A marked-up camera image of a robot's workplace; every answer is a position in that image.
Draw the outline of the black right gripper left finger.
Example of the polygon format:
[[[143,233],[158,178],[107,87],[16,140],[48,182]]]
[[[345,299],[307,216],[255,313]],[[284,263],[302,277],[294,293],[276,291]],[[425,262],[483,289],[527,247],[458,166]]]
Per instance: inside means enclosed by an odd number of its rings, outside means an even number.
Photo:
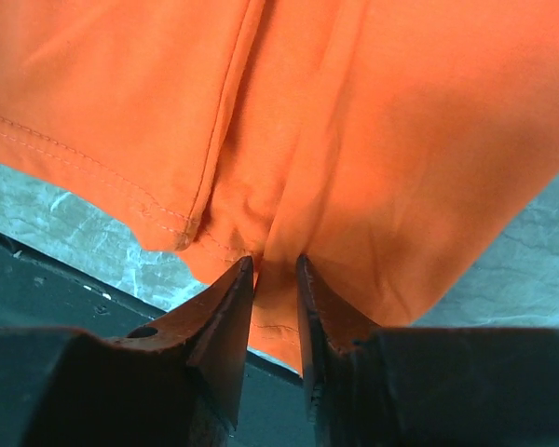
[[[0,446],[225,446],[252,315],[245,256],[124,337],[0,329]]]

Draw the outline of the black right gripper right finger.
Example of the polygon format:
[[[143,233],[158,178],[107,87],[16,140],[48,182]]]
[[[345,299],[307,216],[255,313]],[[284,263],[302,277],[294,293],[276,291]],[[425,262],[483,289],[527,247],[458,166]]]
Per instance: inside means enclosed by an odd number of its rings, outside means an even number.
[[[559,330],[381,327],[296,262],[319,446],[559,446]]]

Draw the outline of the orange t shirt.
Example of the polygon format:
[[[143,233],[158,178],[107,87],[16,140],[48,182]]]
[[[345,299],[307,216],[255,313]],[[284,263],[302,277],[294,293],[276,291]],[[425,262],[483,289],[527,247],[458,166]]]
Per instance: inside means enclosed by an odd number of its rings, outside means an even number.
[[[300,369],[299,255],[403,326],[557,175],[559,1],[0,1],[0,164],[202,282],[251,256]]]

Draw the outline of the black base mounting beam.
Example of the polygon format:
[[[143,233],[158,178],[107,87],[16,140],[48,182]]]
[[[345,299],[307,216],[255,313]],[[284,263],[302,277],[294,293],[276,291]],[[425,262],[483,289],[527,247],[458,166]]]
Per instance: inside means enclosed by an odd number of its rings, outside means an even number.
[[[0,327],[72,326],[119,336],[163,310],[0,233]],[[312,446],[299,376],[248,353],[232,446]]]

